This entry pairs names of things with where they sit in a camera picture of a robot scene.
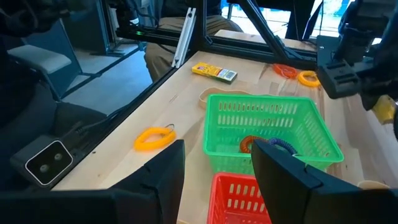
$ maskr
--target yellow ring on table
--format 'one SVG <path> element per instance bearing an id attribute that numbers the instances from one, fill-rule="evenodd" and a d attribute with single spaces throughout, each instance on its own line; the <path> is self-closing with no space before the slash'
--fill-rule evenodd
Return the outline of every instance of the yellow ring on table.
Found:
<path id="1" fill-rule="evenodd" d="M 154 134 L 159 134 L 162 136 L 161 139 L 151 142 L 146 142 L 146 140 Z M 154 127 L 146 129 L 142 134 L 140 134 L 134 141 L 134 148 L 137 151 L 149 151 L 163 148 L 170 143 L 172 143 L 177 137 L 176 132 L 170 128 Z"/>
<path id="2" fill-rule="evenodd" d="M 307 80 L 305 77 L 312 77 L 315 78 L 315 81 Z M 314 71 L 302 71 L 297 76 L 298 81 L 308 87 L 318 87 L 321 85 L 317 74 Z"/>

